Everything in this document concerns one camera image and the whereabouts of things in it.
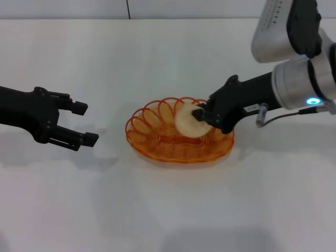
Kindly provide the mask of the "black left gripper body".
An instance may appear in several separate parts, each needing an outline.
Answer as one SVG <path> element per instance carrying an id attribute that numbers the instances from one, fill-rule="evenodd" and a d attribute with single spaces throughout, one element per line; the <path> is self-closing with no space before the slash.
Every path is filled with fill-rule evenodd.
<path id="1" fill-rule="evenodd" d="M 1 87 L 1 124 L 28 131 L 38 143 L 48 143 L 59 111 L 44 88 L 22 92 Z"/>

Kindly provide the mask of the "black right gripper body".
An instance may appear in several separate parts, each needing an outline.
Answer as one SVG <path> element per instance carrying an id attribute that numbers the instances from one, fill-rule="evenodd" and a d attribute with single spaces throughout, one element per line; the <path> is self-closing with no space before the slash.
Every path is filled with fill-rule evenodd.
<path id="1" fill-rule="evenodd" d="M 246 81 L 239 81 L 238 76 L 233 75 L 210 95 L 206 121 L 228 134 L 241 119 L 258 113 L 257 110 L 248 112 L 248 107 L 262 103 L 267 104 L 269 110 L 281 108 L 272 88 L 272 73 Z"/>

